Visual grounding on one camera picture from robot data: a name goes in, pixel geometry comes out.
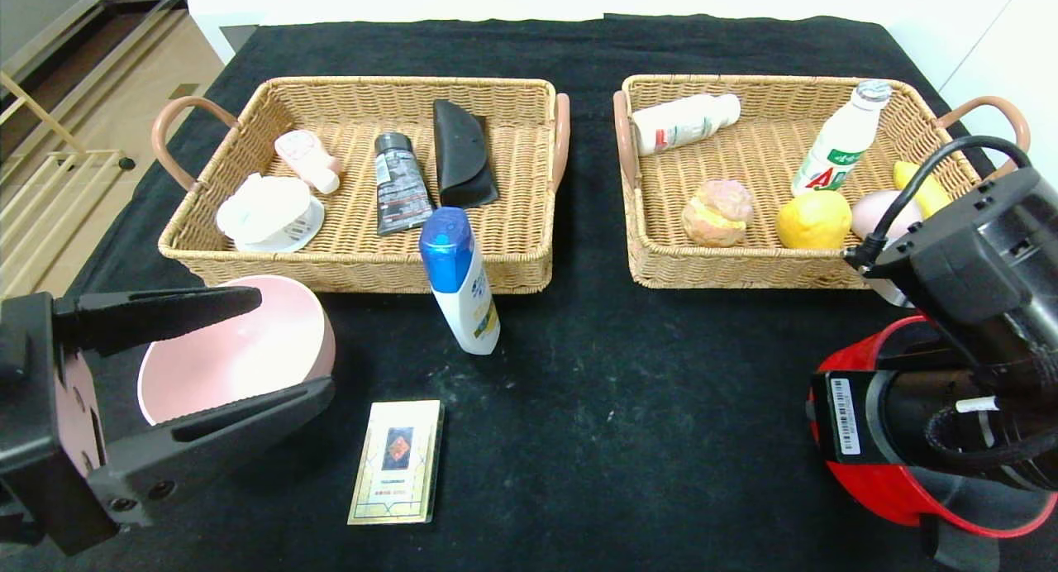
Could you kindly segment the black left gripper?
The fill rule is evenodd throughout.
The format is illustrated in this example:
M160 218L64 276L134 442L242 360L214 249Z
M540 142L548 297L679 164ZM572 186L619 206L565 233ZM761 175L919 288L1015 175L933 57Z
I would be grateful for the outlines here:
M107 459L83 350L113 355L261 305L249 285L5 298L2 553L50 541L76 555L116 535L117 523L156 524L322 413L334 395L330 376L161 422L111 444Z

